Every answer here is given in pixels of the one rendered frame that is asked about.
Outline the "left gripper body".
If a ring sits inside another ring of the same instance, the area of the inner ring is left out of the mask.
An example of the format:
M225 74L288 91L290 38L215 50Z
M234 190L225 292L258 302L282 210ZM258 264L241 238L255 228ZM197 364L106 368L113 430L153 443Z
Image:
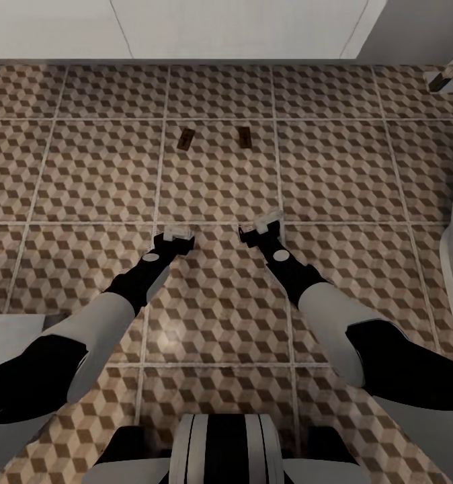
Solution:
M173 257L176 255L187 255L188 245L188 239L175 238L173 241L164 241L163 235L157 235L155 237L155 249L158 247L166 247L172 251Z

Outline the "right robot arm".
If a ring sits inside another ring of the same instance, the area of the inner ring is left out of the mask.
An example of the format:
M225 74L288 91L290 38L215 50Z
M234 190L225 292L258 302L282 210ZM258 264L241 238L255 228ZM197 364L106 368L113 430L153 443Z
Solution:
M255 219L241 242L258 246L272 281L299 310L336 373L362 387L453 482L453 360L414 344L382 313L306 267L278 241L281 210Z

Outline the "mousetrap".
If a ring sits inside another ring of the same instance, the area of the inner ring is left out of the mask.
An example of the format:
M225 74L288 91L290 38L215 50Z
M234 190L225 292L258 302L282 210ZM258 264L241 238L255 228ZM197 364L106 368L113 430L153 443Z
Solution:
M251 134L250 127L238 127L239 129L239 142L241 149L247 149L247 147L252 147L251 144Z
M178 142L177 148L188 151L194 135L195 135L194 129L184 128L181 138Z

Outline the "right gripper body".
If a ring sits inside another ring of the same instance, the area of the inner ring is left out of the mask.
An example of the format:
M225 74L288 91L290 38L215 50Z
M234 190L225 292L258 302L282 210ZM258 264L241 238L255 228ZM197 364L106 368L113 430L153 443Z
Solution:
M264 234L259 234L257 230L249 231L248 233L245 233L245 240L247 241L247 245L249 248L258 246L260 251L262 248L262 245L270 239L277 239L280 236L280 231L279 231L279 223L277 221L271 222L268 226L268 231Z

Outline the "robot trunk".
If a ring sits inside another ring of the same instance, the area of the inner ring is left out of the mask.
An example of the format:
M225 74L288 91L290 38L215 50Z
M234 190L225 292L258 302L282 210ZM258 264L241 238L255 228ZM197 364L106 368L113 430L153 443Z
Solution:
M284 484L282 452L269 414L184 414L169 484Z

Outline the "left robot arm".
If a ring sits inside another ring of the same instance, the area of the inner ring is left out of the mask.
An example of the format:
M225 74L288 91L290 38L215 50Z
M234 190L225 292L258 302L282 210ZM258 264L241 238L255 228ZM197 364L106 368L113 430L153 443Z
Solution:
M0 364L0 471L65 403L92 389L141 307L167 281L173 258L187 255L194 241L192 229L165 226L141 264Z

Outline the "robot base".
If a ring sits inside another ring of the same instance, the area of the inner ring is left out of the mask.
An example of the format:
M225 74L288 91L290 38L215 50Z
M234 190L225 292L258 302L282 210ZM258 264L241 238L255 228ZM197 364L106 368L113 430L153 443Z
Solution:
M309 436L309 459L281 449L284 484L372 484L335 428L312 427ZM162 449L159 458L144 459L143 428L121 427L80 484L169 484L171 453Z

